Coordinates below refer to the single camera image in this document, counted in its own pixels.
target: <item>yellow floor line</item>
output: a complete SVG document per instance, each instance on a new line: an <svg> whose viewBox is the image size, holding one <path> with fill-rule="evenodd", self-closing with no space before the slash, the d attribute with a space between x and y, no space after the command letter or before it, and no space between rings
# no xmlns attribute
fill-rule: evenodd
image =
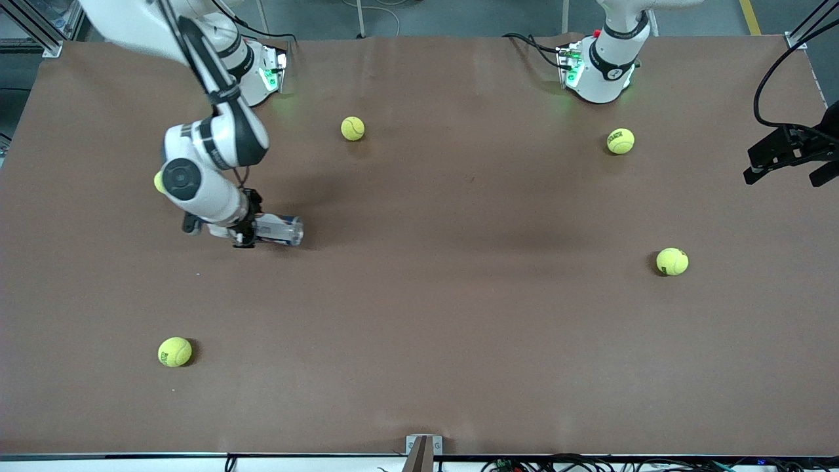
<svg viewBox="0 0 839 472"><path fill-rule="evenodd" d="M758 19L754 16L752 3L749 0L740 0L740 8L743 10L743 17L746 19L748 33L752 36L760 35L760 26L758 26Z"/></svg>

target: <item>table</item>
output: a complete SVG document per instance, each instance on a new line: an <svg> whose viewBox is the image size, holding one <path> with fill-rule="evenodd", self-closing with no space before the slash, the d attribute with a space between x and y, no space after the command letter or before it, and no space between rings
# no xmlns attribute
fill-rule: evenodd
<svg viewBox="0 0 839 472"><path fill-rule="evenodd" d="M188 71L65 44L0 172L0 448L835 454L839 186L742 177L783 48L651 38L595 106L509 39L300 42L249 185L305 241L236 250L152 185L209 113ZM820 119L803 53L763 110ZM193 365L155 359L175 335Z"/></svg>

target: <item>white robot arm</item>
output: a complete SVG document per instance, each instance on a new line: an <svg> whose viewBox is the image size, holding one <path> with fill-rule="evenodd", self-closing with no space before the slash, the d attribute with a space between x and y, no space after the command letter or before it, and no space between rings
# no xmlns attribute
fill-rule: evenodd
<svg viewBox="0 0 839 472"><path fill-rule="evenodd" d="M174 36L213 106L210 117L166 131L159 189L186 211L187 233L198 233L207 223L210 233L233 238L239 248L260 240L300 244L303 224L297 217L262 213L262 198L255 190L243 188L244 182L236 187L221 174L258 164L268 151L268 133L201 28L191 19L177 18L168 0L159 3L170 25L169 36Z"/></svg>
<svg viewBox="0 0 839 472"><path fill-rule="evenodd" d="M608 103L629 85L635 60L649 37L648 10L688 8L703 0L597 0L606 11L599 36L559 53L563 84L588 102Z"/></svg>
<svg viewBox="0 0 839 472"><path fill-rule="evenodd" d="M87 17L108 41L129 50L187 64L156 1L80 1ZM245 103L254 106L281 87L286 67L285 51L244 39L216 3L227 7L223 0L174 0L172 9L177 16L195 20L221 58L224 69L238 81Z"/></svg>

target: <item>black cable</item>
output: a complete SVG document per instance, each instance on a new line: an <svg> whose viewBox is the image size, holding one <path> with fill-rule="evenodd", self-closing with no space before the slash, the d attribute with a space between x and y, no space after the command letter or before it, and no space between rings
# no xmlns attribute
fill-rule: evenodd
<svg viewBox="0 0 839 472"><path fill-rule="evenodd" d="M224 472L233 472L233 469L236 468L236 460L238 456L235 454L228 454L227 460L224 461Z"/></svg>
<svg viewBox="0 0 839 472"><path fill-rule="evenodd" d="M798 30L801 29L801 27L804 26L808 21L810 21L810 18L813 18L816 15L816 13L818 13L819 10L821 10L821 8L827 5L827 3L830 1L831 0L823 0L821 4L818 7L816 7L815 10L810 12L810 14L807 15L807 18L804 18L804 21L802 21L798 26L795 27L795 29L792 30L792 33L789 34L790 38L795 36L795 33L798 33Z"/></svg>
<svg viewBox="0 0 839 472"><path fill-rule="evenodd" d="M609 468L609 472L615 472L615 469L609 464L607 461L600 459L597 456L583 456L579 454L556 454L551 456L554 460L561 460L572 462L574 464L589 464L593 466L597 472L606 472L606 470L601 466L601 464L605 464Z"/></svg>
<svg viewBox="0 0 839 472"><path fill-rule="evenodd" d="M676 471L679 471L679 470L689 470L689 471L692 471L692 472L718 472L718 471L716 471L715 469L713 469L713 468L711 468L711 467L709 467L709 466L707 466L707 465L703 465L703 464L688 464L688 463L683 462L683 461L680 461L680 460L675 460L675 459L665 459L665 458L651 458L651 459L646 459L646 460L641 461L640 463L638 463L638 467L637 467L635 470L636 470L637 472L641 472L641 469L642 469L642 468L643 468L646 464L651 464L651 463L655 463L655 464L672 464L672 465L678 465L678 466L679 466L679 467L670 467L670 468L668 468L668 469L662 469L662 470L661 470L661 472L676 472Z"/></svg>
<svg viewBox="0 0 839 472"><path fill-rule="evenodd" d="M190 49L186 45L186 39L184 35L180 32L180 28L178 27L178 16L175 14L175 10L172 8L172 4L169 0L161 0L160 3L160 11L163 13L164 18L166 18L166 23L169 24L169 29L172 31L172 35L175 37L175 43L178 44L180 48L180 52L183 53L184 57L186 58L186 63L189 65L192 73L195 74L195 78L201 84L201 87L204 88L204 93L207 93L206 86L204 85L204 81L201 79L201 73L199 72L198 66L195 64L195 60L192 58L192 54L190 53Z"/></svg>
<svg viewBox="0 0 839 472"><path fill-rule="evenodd" d="M593 472L586 462L588 462L588 458L586 460L582 460L583 456L579 456L576 454L554 454L550 456L552 462L567 462L571 465L565 467L560 472L569 472L570 470L574 469L575 467L582 467L587 472Z"/></svg>
<svg viewBox="0 0 839 472"><path fill-rule="evenodd" d="M239 181L239 188L245 188L245 183L248 182L248 177L251 176L251 166L245 167L245 176L242 178L239 175L239 169L233 169L233 174L236 175L236 180Z"/></svg>
<svg viewBox="0 0 839 472"><path fill-rule="evenodd" d="M256 34L261 34L262 36L268 36L269 38L291 38L291 39L294 40L294 42L297 42L297 36L294 36L291 33L270 34L270 33L265 33L264 31L259 31L258 29L251 28L250 26L248 26L247 23L245 23L245 20L239 18L237 15L229 14L226 9L222 8L221 5L218 4L218 0L212 0L212 2L213 2L214 5L216 5L216 8L218 8L218 10L221 13L224 14L224 16L226 16L230 20L232 20L233 23L238 24L239 26L241 26L241 27L243 27L243 28L245 28L249 31L253 31Z"/></svg>
<svg viewBox="0 0 839 472"><path fill-rule="evenodd" d="M518 33L507 33L504 36L502 36L502 38L514 38L514 39L521 40L525 44L535 48L539 52L539 55L542 56L542 59L547 61L548 64L551 64L553 67L556 67L558 69L562 69L564 71L570 71L571 70L570 66L566 66L564 64L557 64L556 62L552 61L550 59L550 57L548 57L545 54L545 52L548 51L548 52L552 52L552 53L556 54L556 48L550 48L548 46L541 45L541 44L537 43L536 39L533 37L532 34L530 36L524 36L524 35L518 34Z"/></svg>
<svg viewBox="0 0 839 472"><path fill-rule="evenodd" d="M765 120L765 119L763 119L762 116L760 116L760 95L763 93L763 89L766 87L766 82L769 81L769 78L772 76L772 74L774 74L775 70L778 69L778 67L781 65L781 63L784 62L784 60L787 57L789 57L789 55L791 55L799 47L801 47L802 44L804 44L807 41L810 41L811 39L815 38L819 34L824 33L828 29L833 28L837 24L839 24L839 18L831 21L830 23L826 24L825 26L822 26L821 28L817 29L813 33L806 35L804 38L801 38L801 40L799 40L799 42L795 43L792 47L787 49L774 62L774 64L772 64L772 66L769 67L769 70L766 72L766 75L763 76L763 80L760 81L760 84L758 85L758 89L754 92L754 99L753 99L753 102L752 102L754 119L758 120L758 123L762 124L763 126L769 126L770 128L783 128L784 126L790 126L792 128L796 128L798 130L803 130L803 131L807 131L811 134L815 134L816 136L819 136L823 139L827 139L828 141L832 142L833 144L839 145L839 139L838 138L830 136L828 134L824 134L821 131L819 131L818 129L813 129L813 128L811 128L809 126L805 126L803 124L775 123L775 122Z"/></svg>
<svg viewBox="0 0 839 472"><path fill-rule="evenodd" d="M829 14L833 13L833 10L835 10L835 9L836 9L836 7L839 7L839 0L836 0L836 3L833 3L833 6L832 6L832 7L830 7L830 8L828 8L828 9L827 9L827 11L825 12L825 14L821 15L821 18L817 19L817 20L816 20L816 21L815 21L815 22L814 22L814 23L813 23L813 24L812 24L812 25L811 25L811 26L807 29L807 31L805 31L805 32L804 32L804 34L802 34L802 36L806 36L806 35L810 34L810 31L812 31L812 30L813 30L813 28L815 28L816 26L820 25L820 24L821 24L821 22L822 22L822 21L824 21L824 20L825 20L825 18L827 18L827 16L828 16Z"/></svg>

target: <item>tennis ball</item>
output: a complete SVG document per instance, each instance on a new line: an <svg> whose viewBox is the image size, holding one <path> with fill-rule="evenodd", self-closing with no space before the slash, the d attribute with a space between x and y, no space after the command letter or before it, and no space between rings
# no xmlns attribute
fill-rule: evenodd
<svg viewBox="0 0 839 472"><path fill-rule="evenodd" d="M166 367L180 367L192 356L192 345L183 338L169 338L158 348L158 359Z"/></svg>
<svg viewBox="0 0 839 472"><path fill-rule="evenodd" d="M157 174L154 174L154 188L158 189L158 191L164 195L166 195L166 189L163 187L163 171L158 170Z"/></svg>
<svg viewBox="0 0 839 472"><path fill-rule="evenodd" d="M606 138L606 146L615 154L626 154L635 145L635 135L626 128L618 128Z"/></svg>
<svg viewBox="0 0 839 472"><path fill-rule="evenodd" d="M655 266L665 275L678 275L687 269L687 254L676 248L667 248L655 258Z"/></svg>
<svg viewBox="0 0 839 472"><path fill-rule="evenodd" d="M364 136L364 122L358 117L347 117L341 122L341 134L350 141L358 141Z"/></svg>

